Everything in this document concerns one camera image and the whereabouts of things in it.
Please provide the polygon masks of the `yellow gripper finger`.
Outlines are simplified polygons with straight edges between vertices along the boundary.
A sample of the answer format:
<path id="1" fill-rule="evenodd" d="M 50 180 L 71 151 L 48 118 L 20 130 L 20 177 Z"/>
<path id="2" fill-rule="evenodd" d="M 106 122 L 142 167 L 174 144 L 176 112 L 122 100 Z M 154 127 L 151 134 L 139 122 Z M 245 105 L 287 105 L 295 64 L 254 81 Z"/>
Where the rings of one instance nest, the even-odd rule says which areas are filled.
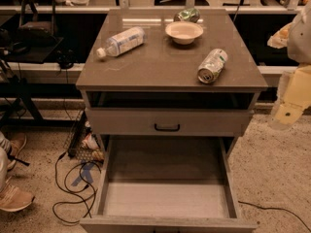
<path id="1" fill-rule="evenodd" d="M 271 110 L 269 126 L 275 130 L 286 130 L 291 128 L 302 116 L 300 107 L 277 101 Z"/>
<path id="2" fill-rule="evenodd" d="M 287 41 L 289 38 L 289 30 L 291 28 L 291 24 L 288 23 L 279 29 L 274 35 L 272 35 L 267 41 L 267 45 L 274 49 L 281 49 L 287 46 Z"/>

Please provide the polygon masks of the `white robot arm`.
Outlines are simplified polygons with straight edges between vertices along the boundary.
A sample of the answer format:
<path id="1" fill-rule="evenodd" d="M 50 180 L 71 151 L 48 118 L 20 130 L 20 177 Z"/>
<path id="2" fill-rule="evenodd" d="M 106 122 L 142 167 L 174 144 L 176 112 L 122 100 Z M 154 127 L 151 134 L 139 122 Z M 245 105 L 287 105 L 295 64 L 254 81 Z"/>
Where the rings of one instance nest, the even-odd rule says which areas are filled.
<path id="1" fill-rule="evenodd" d="M 311 2 L 271 36 L 267 44 L 274 49 L 287 48 L 288 58 L 298 63 L 293 72 L 282 74 L 271 110 L 269 126 L 285 130 L 311 106 Z"/>

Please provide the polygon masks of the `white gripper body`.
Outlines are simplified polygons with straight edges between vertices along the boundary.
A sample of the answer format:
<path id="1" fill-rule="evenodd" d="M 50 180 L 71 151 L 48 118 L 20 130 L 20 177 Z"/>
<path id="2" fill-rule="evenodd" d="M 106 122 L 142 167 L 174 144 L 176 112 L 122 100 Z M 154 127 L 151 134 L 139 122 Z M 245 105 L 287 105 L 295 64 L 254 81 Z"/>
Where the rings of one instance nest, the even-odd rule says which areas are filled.
<path id="1" fill-rule="evenodd" d="M 283 101 L 301 110 L 311 106 L 311 65 L 299 65 L 291 74 Z"/>

